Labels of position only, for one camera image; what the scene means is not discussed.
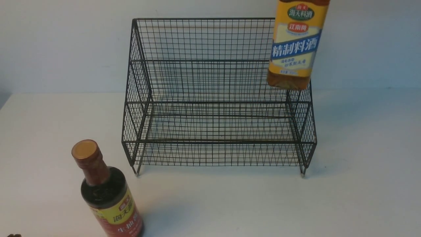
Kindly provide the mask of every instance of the two-tier wire shelf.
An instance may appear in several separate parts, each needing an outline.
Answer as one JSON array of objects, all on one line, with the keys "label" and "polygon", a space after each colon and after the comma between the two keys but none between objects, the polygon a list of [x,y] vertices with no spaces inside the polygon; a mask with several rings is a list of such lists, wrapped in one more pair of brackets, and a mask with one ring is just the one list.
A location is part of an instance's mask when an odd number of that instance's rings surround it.
[{"label": "two-tier wire shelf", "polygon": [[267,85],[274,19],[134,19],[122,143],[130,166],[298,166],[317,144],[311,85]]}]

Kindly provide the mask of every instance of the wire mesh grid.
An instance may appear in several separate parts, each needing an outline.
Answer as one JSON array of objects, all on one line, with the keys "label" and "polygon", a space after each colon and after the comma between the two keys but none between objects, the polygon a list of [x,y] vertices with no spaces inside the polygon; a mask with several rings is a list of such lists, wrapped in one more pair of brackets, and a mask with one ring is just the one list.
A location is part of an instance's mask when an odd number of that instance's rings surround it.
[{"label": "wire mesh grid", "polygon": [[122,143],[130,165],[299,166],[317,144],[311,85],[266,83],[274,20],[134,19]]}]

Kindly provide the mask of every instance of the glass bottle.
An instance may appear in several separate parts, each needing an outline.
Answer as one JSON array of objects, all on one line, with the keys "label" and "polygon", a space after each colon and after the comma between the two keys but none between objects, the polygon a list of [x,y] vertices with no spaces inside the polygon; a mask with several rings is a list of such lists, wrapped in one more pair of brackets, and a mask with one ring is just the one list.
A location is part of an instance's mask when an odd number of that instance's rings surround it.
[{"label": "glass bottle", "polygon": [[144,225],[124,174],[108,167],[98,144],[93,140],[78,142],[72,156],[83,170],[82,197],[109,237],[141,237]]}]

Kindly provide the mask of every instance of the yellow bottle label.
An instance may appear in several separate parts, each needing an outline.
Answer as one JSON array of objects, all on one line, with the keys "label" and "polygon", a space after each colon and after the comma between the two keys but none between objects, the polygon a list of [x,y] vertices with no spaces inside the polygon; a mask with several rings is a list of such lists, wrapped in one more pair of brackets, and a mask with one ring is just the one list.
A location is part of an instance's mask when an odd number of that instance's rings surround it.
[{"label": "yellow bottle label", "polygon": [[91,207],[91,210],[109,237],[135,237],[142,229],[142,218],[128,188],[116,205],[107,209]]},{"label": "yellow bottle label", "polygon": [[327,11],[313,3],[278,2],[269,71],[311,75]]}]

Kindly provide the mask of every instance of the white tabletop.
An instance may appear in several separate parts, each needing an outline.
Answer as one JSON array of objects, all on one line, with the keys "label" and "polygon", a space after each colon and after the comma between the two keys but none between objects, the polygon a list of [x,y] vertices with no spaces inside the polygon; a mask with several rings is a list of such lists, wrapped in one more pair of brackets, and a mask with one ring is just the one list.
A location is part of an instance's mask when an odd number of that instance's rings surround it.
[{"label": "white tabletop", "polygon": [[154,167],[123,152],[124,94],[15,94],[0,110],[0,236],[104,236],[70,155],[98,142],[145,237],[420,236],[421,90],[314,91],[319,144],[297,167]]}]

